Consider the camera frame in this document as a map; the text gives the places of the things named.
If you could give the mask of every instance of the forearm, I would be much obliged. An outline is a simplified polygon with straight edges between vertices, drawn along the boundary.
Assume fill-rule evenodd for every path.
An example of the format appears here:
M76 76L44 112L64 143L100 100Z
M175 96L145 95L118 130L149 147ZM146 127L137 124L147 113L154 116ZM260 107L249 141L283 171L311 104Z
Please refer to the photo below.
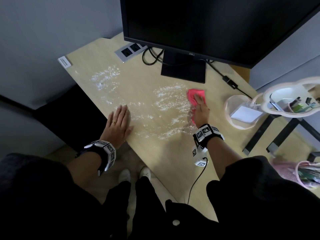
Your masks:
M242 159L242 157L232 150L221 138L213 137L207 144L214 168L221 179L226 171L226 167Z
M69 169L73 181L78 186L84 188L88 181L98 173L101 165L101 157L95 152L86 152L72 160L67 168Z

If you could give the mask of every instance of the person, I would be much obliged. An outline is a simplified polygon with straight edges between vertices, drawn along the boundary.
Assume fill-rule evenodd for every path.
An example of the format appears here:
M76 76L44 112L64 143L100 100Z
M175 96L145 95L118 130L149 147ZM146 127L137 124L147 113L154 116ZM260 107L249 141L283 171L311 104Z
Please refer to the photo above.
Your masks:
M208 123L210 109L201 97L195 99L194 121L199 128ZM128 127L129 116L127 106L111 113L100 139L118 149L133 129ZM204 239L262 232L265 236L281 230L290 235L295 231L285 225L319 223L320 199L282 179L265 157L242 159L219 137L210 139L207 149L220 179L206 187L219 222L183 203L167 200L164 209L145 167L135 185L136 212L129 238ZM7 155L0 163L1 233L126 239L130 172L120 173L119 184L100 204L82 189L100 164L95 152L83 153L66 167L35 156Z

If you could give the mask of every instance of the monitor stand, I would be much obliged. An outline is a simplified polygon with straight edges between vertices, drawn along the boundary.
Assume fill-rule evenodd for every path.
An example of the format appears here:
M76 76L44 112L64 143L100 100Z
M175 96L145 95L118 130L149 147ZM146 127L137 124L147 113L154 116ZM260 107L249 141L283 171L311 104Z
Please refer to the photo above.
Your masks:
M163 62L167 64L175 64L177 66L162 64L161 75L188 80L197 83L206 82L206 62L198 60L191 55L184 55L181 53L164 51Z

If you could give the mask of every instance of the black monitor screen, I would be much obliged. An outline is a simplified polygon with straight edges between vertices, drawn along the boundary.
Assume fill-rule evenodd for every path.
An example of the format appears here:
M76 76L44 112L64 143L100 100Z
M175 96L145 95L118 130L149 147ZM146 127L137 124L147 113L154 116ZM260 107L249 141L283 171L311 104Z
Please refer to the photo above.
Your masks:
M125 0L127 36L252 67L319 5L320 0Z

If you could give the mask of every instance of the black pants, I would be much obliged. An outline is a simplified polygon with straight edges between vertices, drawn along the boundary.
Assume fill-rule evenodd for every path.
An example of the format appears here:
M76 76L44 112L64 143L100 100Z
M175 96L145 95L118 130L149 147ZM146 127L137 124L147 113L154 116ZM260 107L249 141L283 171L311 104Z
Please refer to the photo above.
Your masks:
M132 233L129 239L141 239L143 236L149 238L150 235L148 237L146 234L151 233L165 236L168 229L166 212L154 187L145 176L138 179L135 187L137 204L132 222ZM109 190L106 201L103 203L108 217L108 225L112 229L111 239L127 238L127 208L130 188L130 182L121 182Z

